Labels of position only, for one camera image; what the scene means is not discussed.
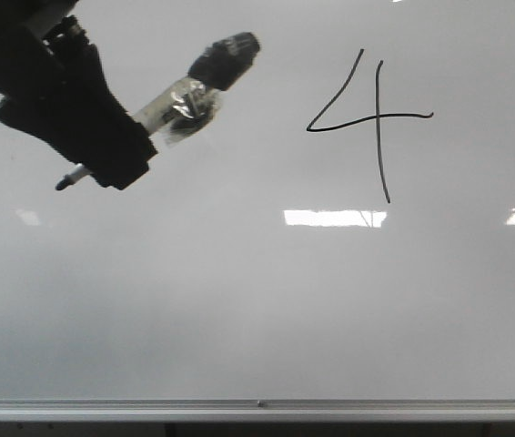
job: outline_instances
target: handwritten number 4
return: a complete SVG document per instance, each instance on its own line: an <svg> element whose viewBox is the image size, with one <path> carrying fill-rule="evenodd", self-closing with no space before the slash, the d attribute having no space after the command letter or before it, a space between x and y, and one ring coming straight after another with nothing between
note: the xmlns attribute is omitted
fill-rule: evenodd
<svg viewBox="0 0 515 437"><path fill-rule="evenodd" d="M324 115L325 112L337 101L337 99L340 97L340 95L344 92L345 89L347 89L348 84L350 83L350 80L355 75L355 72L357 71L358 63L360 62L360 58L363 56L363 52L365 51L364 48L360 49L360 52L358 52L357 60L355 60L355 64L352 66L350 73L348 73L347 80L342 85L340 90L337 92L334 97L330 99L330 101L327 103L327 105L318 113L317 116L314 117L314 119L310 122L310 124L307 126L306 130L308 132L328 132L329 130L337 130L342 129L343 127L349 127L356 125L358 123L363 123L365 121L375 120L376 126L377 126L377 157L379 160L379 174L381 176L381 183L383 184L383 192L385 193L385 199L388 203L391 203L391 197L389 195L389 190L387 189L387 181L385 179L385 171L383 169L383 152L381 149L381 123L380 120L382 118L387 117L416 117L416 118L432 118L433 112L428 115L422 115L422 114L407 114L407 113L398 113L398 114L381 114L380 113L380 105L379 105L379 75L381 72L381 68L383 67L383 61L379 62L379 65L377 66L377 74L375 75L375 115L369 116L369 117L363 117L359 118L358 120L349 121L348 123L343 123L342 125L336 125L331 127L313 127L316 122Z"/></svg>

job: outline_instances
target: whiteboard frame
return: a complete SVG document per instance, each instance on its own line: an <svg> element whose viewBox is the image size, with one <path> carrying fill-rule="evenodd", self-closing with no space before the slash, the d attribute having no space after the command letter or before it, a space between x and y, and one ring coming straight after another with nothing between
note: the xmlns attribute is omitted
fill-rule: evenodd
<svg viewBox="0 0 515 437"><path fill-rule="evenodd" d="M0 422L513 422L514 401L9 401Z"/></svg>

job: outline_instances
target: whiteboard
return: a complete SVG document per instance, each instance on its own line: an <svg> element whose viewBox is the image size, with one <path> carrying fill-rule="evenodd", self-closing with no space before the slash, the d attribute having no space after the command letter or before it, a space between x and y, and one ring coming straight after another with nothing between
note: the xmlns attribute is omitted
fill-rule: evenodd
<svg viewBox="0 0 515 437"><path fill-rule="evenodd" d="M135 113L262 51L124 191L0 125L0 400L515 399L515 2L80 2ZM316 126L375 115L329 132Z"/></svg>

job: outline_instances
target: metal ledge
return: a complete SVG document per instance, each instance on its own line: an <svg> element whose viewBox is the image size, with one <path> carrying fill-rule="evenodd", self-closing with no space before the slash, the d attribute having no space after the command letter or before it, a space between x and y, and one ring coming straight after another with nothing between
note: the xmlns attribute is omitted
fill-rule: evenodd
<svg viewBox="0 0 515 437"><path fill-rule="evenodd" d="M0 422L509 422L515 401L0 400Z"/></svg>

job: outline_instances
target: white surface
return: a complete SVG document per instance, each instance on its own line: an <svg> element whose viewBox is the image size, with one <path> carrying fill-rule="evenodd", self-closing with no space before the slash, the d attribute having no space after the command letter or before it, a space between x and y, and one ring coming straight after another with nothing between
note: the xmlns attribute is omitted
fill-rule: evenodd
<svg viewBox="0 0 515 437"><path fill-rule="evenodd" d="M515 2L80 2L136 112L204 46L262 53L123 192L0 126L0 399L515 399ZM369 122L382 122L393 203ZM160 146L161 138L156 137ZM380 228L285 211L376 211Z"/></svg>

